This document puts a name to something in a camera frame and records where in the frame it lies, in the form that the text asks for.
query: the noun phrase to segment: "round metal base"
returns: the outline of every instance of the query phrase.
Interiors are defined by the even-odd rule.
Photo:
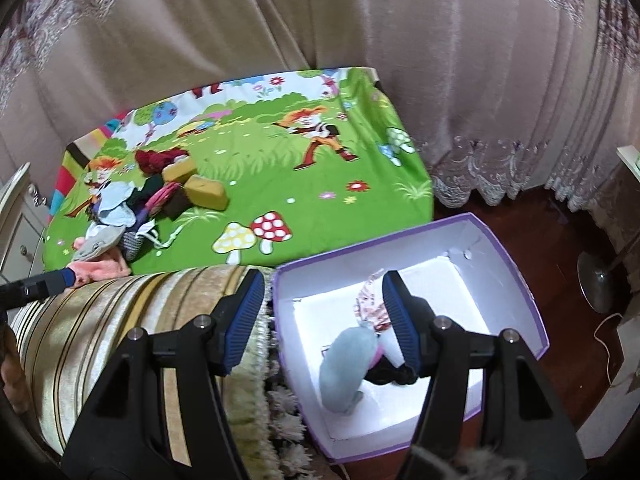
[[[578,256],[578,281],[582,294],[599,314],[606,314],[613,307],[614,283],[607,264],[596,256],[582,253]]]

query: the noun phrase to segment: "drawer knob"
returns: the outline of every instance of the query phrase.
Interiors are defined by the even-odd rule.
[[[34,183],[29,184],[27,192],[33,198],[34,206],[39,207],[41,205],[47,205],[47,199],[43,196],[40,196],[40,190]]]

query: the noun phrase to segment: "wooden floor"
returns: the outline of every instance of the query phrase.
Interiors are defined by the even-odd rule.
[[[542,357],[565,408],[578,428],[605,393],[607,355],[593,338],[593,331],[606,316],[596,314],[583,298],[578,284],[576,261],[582,251],[612,258],[614,250],[606,234],[586,212],[571,213],[553,199],[551,192],[534,189],[517,200],[487,206],[479,196],[460,209],[436,205],[436,218],[471,211],[497,235],[529,285],[538,304],[550,340]],[[622,312],[628,303],[624,270],[616,303]],[[622,363],[622,350],[615,333],[617,320],[608,321],[598,332],[612,351],[613,377]],[[473,446],[481,415],[467,421],[463,446]],[[346,465],[352,480],[392,480],[404,458],[404,451]]]

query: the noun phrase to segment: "red flower print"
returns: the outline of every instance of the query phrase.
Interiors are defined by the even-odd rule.
[[[363,180],[354,180],[347,184],[347,191],[368,191],[371,189],[369,184]]]

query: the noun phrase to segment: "green blanket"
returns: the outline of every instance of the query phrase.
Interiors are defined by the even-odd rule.
[[[71,260],[88,218],[90,187],[145,176],[137,149],[180,146],[201,176],[219,180],[226,211],[192,208],[157,217],[135,274],[215,264],[277,266],[432,218],[429,176],[389,99],[367,68],[247,78],[185,92],[130,112],[87,167],[46,236],[47,269]]]

